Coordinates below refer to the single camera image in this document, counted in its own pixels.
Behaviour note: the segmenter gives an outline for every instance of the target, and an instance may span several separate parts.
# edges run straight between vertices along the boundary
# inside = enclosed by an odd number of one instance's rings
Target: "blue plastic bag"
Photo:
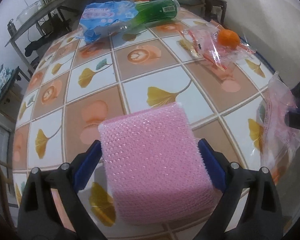
[[[135,4],[129,1],[87,5],[79,22],[83,28],[85,42],[91,43],[113,32],[126,29],[127,22],[137,14]]]

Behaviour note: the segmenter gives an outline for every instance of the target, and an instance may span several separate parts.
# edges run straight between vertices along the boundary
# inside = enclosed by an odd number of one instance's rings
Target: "bottle label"
[[[174,5],[172,6],[167,6],[167,7],[162,7],[163,12],[174,12],[176,9]]]

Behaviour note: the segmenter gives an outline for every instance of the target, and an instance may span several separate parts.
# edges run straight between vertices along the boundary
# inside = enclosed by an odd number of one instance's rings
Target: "chair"
[[[12,167],[9,164],[0,161],[0,215],[9,225],[9,227],[15,231],[15,227],[9,210],[9,203],[7,197],[7,184],[13,185],[13,181],[11,178],[5,177],[5,175],[2,172],[1,165],[8,169],[12,169]]]

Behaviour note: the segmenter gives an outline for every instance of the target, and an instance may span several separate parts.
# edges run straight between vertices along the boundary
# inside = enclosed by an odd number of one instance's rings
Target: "screw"
[[[39,168],[35,167],[31,170],[32,174],[36,174],[39,171]]]
[[[62,165],[61,165],[61,169],[62,170],[67,170],[68,168],[70,167],[70,164],[69,163],[63,163]]]
[[[261,170],[265,174],[267,174],[269,172],[269,169],[267,167],[262,167]]]
[[[233,162],[233,163],[231,163],[231,167],[233,168],[233,169],[238,169],[240,166],[239,166],[239,164],[238,163],[236,163],[236,162]]]

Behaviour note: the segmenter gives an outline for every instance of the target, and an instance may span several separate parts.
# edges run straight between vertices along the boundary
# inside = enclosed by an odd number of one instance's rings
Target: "clear plastic bag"
[[[221,25],[210,21],[191,27],[184,31],[182,36],[190,35],[195,51],[225,71],[232,63],[250,57],[256,51],[243,41],[239,41],[235,47],[221,45],[218,42],[218,34],[222,30],[225,29]]]
[[[261,154],[261,166],[271,171],[275,182],[300,147],[300,130],[285,124],[285,115],[291,107],[296,108],[295,98],[276,72],[268,84]]]

